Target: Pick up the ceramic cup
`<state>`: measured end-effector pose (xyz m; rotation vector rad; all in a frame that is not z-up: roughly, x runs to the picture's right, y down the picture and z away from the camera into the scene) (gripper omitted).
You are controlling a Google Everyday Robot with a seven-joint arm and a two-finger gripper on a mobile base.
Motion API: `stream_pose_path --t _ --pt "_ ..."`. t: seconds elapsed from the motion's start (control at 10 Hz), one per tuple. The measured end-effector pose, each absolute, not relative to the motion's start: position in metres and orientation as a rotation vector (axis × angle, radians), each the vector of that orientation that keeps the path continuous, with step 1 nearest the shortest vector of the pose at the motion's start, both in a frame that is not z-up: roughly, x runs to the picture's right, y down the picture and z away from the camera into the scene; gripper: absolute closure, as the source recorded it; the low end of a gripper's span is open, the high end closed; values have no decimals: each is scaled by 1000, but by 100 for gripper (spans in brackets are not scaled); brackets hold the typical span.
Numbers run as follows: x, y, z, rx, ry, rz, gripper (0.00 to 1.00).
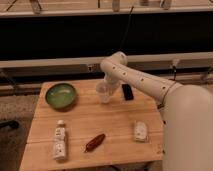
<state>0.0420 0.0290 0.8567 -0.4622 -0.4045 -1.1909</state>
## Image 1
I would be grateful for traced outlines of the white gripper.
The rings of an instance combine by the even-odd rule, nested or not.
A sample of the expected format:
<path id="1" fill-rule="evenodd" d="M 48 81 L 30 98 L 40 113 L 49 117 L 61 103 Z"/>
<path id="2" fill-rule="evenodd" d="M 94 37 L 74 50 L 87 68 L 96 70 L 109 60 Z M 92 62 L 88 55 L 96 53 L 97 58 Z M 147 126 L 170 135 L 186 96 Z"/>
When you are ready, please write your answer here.
<path id="1" fill-rule="evenodd" d="M 116 92 L 116 90 L 119 88 L 120 81 L 109 75 L 104 76 L 104 81 L 106 82 L 106 84 L 108 86 L 109 95 L 112 96 Z"/>

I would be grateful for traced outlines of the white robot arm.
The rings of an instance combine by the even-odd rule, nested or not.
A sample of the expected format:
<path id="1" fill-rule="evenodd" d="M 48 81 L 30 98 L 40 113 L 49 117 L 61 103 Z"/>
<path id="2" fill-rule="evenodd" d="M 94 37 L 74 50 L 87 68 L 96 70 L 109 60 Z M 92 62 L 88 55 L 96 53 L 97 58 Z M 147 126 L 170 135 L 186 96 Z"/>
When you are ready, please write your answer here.
<path id="1" fill-rule="evenodd" d="M 123 81 L 163 106 L 162 171 L 213 171 L 213 93 L 131 69 L 122 52 L 100 67 L 108 85 Z"/>

